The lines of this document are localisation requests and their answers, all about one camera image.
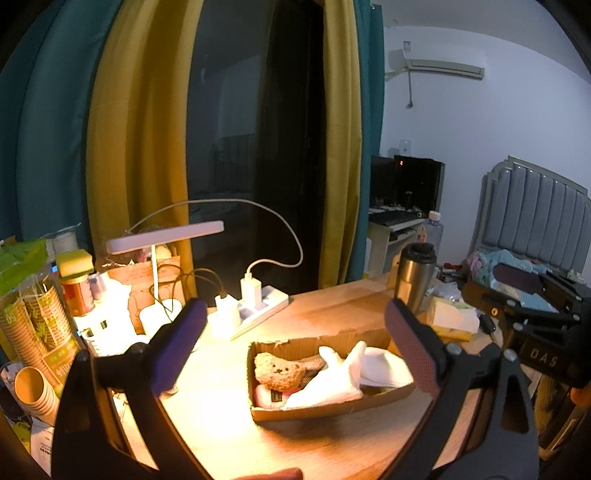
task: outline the gray upholstered headboard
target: gray upholstered headboard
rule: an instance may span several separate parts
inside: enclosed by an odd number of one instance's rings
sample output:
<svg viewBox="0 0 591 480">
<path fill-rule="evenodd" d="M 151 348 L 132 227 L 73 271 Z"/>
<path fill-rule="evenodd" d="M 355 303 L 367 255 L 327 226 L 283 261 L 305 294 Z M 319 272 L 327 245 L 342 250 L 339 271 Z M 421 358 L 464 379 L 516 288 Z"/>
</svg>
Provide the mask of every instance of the gray upholstered headboard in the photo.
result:
<svg viewBox="0 0 591 480">
<path fill-rule="evenodd" d="M 485 176 L 473 250 L 506 248 L 581 272 L 590 243 L 591 200 L 581 185 L 515 157 Z"/>
</svg>

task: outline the computer monitor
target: computer monitor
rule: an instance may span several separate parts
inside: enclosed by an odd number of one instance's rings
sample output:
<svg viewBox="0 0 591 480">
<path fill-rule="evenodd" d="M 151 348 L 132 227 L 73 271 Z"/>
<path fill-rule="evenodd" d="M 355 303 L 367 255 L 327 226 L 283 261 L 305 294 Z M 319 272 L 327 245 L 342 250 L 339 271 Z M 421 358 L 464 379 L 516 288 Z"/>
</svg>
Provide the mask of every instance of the computer monitor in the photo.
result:
<svg viewBox="0 0 591 480">
<path fill-rule="evenodd" d="M 394 156 L 397 204 L 423 213 L 439 210 L 445 163 L 432 158 Z"/>
<path fill-rule="evenodd" d="M 370 205 L 396 203 L 396 163 L 393 158 L 371 157 Z"/>
</svg>

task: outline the keyboard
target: keyboard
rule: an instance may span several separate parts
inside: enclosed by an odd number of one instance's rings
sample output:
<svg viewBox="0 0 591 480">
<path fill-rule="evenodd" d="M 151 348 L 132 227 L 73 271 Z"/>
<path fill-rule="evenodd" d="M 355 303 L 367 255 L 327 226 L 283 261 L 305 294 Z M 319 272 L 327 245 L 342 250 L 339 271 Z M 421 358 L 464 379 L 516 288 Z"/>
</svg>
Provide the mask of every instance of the keyboard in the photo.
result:
<svg viewBox="0 0 591 480">
<path fill-rule="evenodd" d="M 378 225 L 392 226 L 399 223 L 410 222 L 417 220 L 418 214 L 414 212 L 407 212 L 406 210 L 393 210 L 391 212 L 370 213 L 369 221 L 377 223 Z"/>
</svg>

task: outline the white cable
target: white cable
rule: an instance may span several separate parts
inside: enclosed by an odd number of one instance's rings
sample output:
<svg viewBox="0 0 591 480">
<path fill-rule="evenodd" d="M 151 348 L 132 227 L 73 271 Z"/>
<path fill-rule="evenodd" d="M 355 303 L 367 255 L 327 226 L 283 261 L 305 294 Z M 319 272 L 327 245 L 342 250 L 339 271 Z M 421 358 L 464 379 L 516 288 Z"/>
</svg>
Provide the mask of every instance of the white cable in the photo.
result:
<svg viewBox="0 0 591 480">
<path fill-rule="evenodd" d="M 269 258 L 261 258 L 260 260 L 256 260 L 256 261 L 254 261 L 253 263 L 251 263 L 248 266 L 248 268 L 246 269 L 246 274 L 247 275 L 250 275 L 252 267 L 258 265 L 259 263 L 272 263 L 274 265 L 278 265 L 279 267 L 284 267 L 284 268 L 297 268 L 297 267 L 299 267 L 303 263 L 303 261 L 304 261 L 304 249 L 301 247 L 300 239 L 297 238 L 297 235 L 294 232 L 294 229 L 291 227 L 291 225 L 289 223 L 287 223 L 287 220 L 285 220 L 275 210 L 270 209 L 269 207 L 266 207 L 264 205 L 261 205 L 260 203 L 253 202 L 252 200 L 246 200 L 246 199 L 199 199 L 199 200 L 184 200 L 183 202 L 173 203 L 172 205 L 168 205 L 167 207 L 161 208 L 160 210 L 156 210 L 155 212 L 150 213 L 148 216 L 142 218 L 138 223 L 136 223 L 134 226 L 132 226 L 131 228 L 129 228 L 129 230 L 126 230 L 126 233 L 132 233 L 133 230 L 135 230 L 137 227 L 139 227 L 146 220 L 151 219 L 153 216 L 156 216 L 159 213 L 165 212 L 166 210 L 170 210 L 171 208 L 175 208 L 175 207 L 178 207 L 178 206 L 181 206 L 181 205 L 192 205 L 194 203 L 247 203 L 249 205 L 254 205 L 255 207 L 262 208 L 263 210 L 266 210 L 267 212 L 271 212 L 273 215 L 275 215 L 277 218 L 279 218 L 279 220 L 281 220 L 285 224 L 285 226 L 288 228 L 288 230 L 291 232 L 291 234 L 293 235 L 293 237 L 295 239 L 295 242 L 297 243 L 298 249 L 300 249 L 300 260 L 299 260 L 298 263 L 295 263 L 295 264 L 290 265 L 290 264 L 285 264 L 285 263 L 278 262 L 277 260 L 271 260 Z"/>
</svg>

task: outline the power strip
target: power strip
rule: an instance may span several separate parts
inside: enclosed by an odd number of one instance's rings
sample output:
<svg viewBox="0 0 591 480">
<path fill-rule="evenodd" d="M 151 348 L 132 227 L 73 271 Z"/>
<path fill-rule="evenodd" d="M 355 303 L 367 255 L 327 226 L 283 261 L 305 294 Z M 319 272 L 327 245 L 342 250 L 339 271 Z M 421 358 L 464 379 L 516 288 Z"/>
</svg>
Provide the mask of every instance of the power strip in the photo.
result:
<svg viewBox="0 0 591 480">
<path fill-rule="evenodd" d="M 290 304 L 290 296 L 287 293 L 283 293 L 281 290 L 277 290 L 270 285 L 261 289 L 261 304 L 256 308 L 252 309 L 243 304 L 242 300 L 238 303 L 238 311 L 240 312 L 241 324 L 228 340 L 234 340 L 240 337 L 244 333 L 252 330 L 260 323 L 267 320 L 271 315 L 276 314 L 280 310 L 283 310 Z M 208 322 L 215 322 L 217 319 L 217 312 L 210 313 L 207 315 Z"/>
</svg>

